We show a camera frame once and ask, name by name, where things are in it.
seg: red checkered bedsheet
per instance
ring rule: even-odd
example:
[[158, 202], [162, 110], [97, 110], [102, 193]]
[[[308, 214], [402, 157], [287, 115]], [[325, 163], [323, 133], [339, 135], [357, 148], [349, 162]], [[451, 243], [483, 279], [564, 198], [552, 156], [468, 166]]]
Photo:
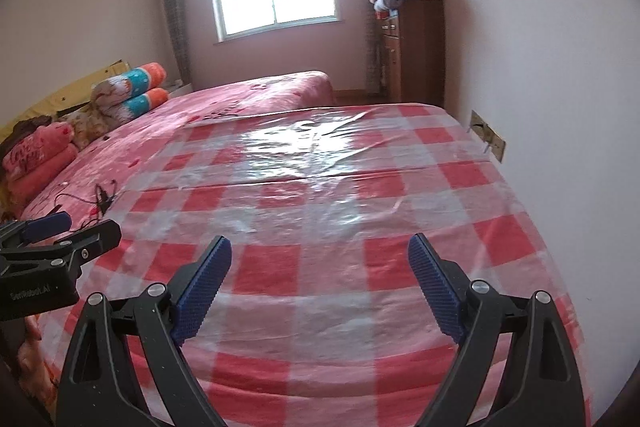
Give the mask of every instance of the red checkered bedsheet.
[[[166, 282], [217, 234], [233, 263], [195, 339], [191, 368], [231, 426], [405, 427], [455, 348], [406, 259], [424, 232], [471, 279], [555, 298], [574, 348], [571, 301], [535, 227], [459, 124], [423, 105], [310, 109], [196, 122], [128, 182], [110, 217], [123, 240], [84, 270], [82, 299]], [[41, 317], [62, 367], [82, 303]], [[480, 407], [487, 413], [508, 343]], [[134, 344], [152, 412], [166, 414]]]

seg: window sill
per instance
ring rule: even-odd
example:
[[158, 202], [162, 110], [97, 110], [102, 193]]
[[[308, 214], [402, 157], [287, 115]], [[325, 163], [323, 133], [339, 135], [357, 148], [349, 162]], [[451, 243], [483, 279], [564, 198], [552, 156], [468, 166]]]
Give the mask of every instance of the window sill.
[[236, 39], [241, 39], [242, 37], [248, 37], [249, 35], [256, 35], [260, 33], [271, 32], [271, 31], [280, 30], [283, 28], [297, 28], [300, 26], [311, 26], [315, 24], [325, 24], [325, 23], [331, 23], [331, 22], [341, 22], [341, 19], [339, 19], [336, 16], [329, 16], [329, 17], [318, 17], [315, 19], [303, 19], [299, 21], [272, 24], [269, 26], [262, 26], [260, 28], [254, 28], [252, 30], [238, 32], [232, 35], [226, 35], [224, 38], [218, 39], [218, 42], [216, 44], [222, 44], [222, 42], [234, 41]]

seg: wall socket panel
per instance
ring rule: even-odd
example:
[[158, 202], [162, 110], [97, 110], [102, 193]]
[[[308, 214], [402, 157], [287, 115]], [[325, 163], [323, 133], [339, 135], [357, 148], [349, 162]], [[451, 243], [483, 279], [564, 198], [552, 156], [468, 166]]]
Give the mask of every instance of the wall socket panel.
[[489, 127], [489, 124], [487, 124], [475, 111], [471, 111], [469, 127], [483, 142], [491, 147], [491, 152], [494, 154], [495, 158], [498, 162], [502, 163], [507, 142], [505, 142], [491, 127]]

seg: blue clamp pad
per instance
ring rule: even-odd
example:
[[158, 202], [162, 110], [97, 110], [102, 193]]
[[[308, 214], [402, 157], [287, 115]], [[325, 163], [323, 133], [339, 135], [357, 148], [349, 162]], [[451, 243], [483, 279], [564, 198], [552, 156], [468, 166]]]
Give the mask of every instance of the blue clamp pad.
[[422, 234], [417, 234], [409, 241], [408, 256], [440, 331], [462, 345], [467, 333], [463, 323], [463, 302], [444, 273], [438, 254]]
[[180, 267], [169, 282], [177, 298], [171, 331], [177, 346], [198, 333], [230, 266], [231, 242], [217, 237], [196, 263]]
[[68, 232], [71, 229], [71, 216], [66, 212], [58, 212], [50, 216], [27, 221], [20, 239], [23, 243], [39, 243], [49, 237]]

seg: white wall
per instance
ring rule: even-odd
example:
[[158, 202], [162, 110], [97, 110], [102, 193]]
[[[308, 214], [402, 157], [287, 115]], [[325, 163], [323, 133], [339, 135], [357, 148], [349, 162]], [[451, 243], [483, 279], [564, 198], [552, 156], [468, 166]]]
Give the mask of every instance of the white wall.
[[296, 71], [321, 70], [335, 89], [364, 89], [368, 0], [336, 0], [340, 22], [282, 28], [217, 42], [212, 0], [186, 0], [197, 89]]
[[586, 338], [596, 417], [640, 358], [640, 0], [446, 0], [447, 109], [507, 142], [501, 171]]
[[0, 0], [0, 125], [116, 60], [177, 78], [160, 0]]

